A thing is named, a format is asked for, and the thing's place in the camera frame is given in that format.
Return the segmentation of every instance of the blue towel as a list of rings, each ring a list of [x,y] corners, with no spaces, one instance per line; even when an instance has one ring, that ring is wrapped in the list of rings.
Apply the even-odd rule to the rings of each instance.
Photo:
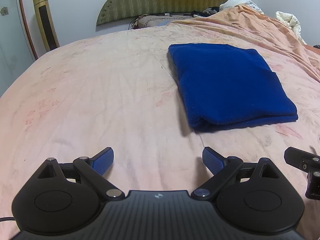
[[[176,66],[189,125],[227,130],[294,122],[297,108],[255,49],[227,44],[174,44]]]

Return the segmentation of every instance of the crumpled peach blanket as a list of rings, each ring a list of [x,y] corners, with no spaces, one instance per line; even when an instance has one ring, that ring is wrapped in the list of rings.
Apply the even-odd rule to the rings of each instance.
[[[256,49],[298,109],[297,122],[197,133],[188,126],[168,47],[227,43]],[[125,192],[192,191],[210,176],[204,146],[245,162],[270,158],[305,202],[298,231],[320,236],[320,201],[304,197],[307,175],[284,161],[287,147],[320,152],[320,55],[277,20],[238,5],[208,18],[77,41],[38,59],[0,98],[0,217],[48,157],[60,163],[107,146],[104,176]],[[0,239],[14,222],[0,223]]]

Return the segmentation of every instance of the white logo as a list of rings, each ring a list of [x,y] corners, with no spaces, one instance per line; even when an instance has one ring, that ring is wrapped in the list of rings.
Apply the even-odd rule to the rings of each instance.
[[[162,195],[161,193],[158,193],[158,194],[155,194],[155,197],[156,197],[157,199],[159,199],[159,198],[162,198],[163,195]]]

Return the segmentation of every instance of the black cord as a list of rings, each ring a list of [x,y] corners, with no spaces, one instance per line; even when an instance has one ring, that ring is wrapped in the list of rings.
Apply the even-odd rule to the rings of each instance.
[[[15,221],[14,217],[4,217],[4,218],[0,218],[0,222],[3,221]]]

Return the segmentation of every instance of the white crumpled fabric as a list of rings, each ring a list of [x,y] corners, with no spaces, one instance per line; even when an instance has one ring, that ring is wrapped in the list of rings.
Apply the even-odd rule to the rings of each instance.
[[[226,1],[225,3],[221,4],[220,5],[220,9],[219,11],[222,11],[224,9],[227,9],[227,8],[231,8],[231,7],[234,7],[238,4],[241,4],[241,3],[244,3],[246,4],[247,6],[255,9],[256,11],[258,11],[259,13],[261,14],[264,14],[263,11],[258,7],[258,5],[256,5],[253,1],[251,0],[228,0]]]
[[[284,24],[285,26],[289,27],[293,30],[295,35],[297,35],[298,39],[302,41],[304,44],[306,42],[301,37],[301,25],[298,19],[291,13],[284,13],[284,12],[276,12],[276,19]]]

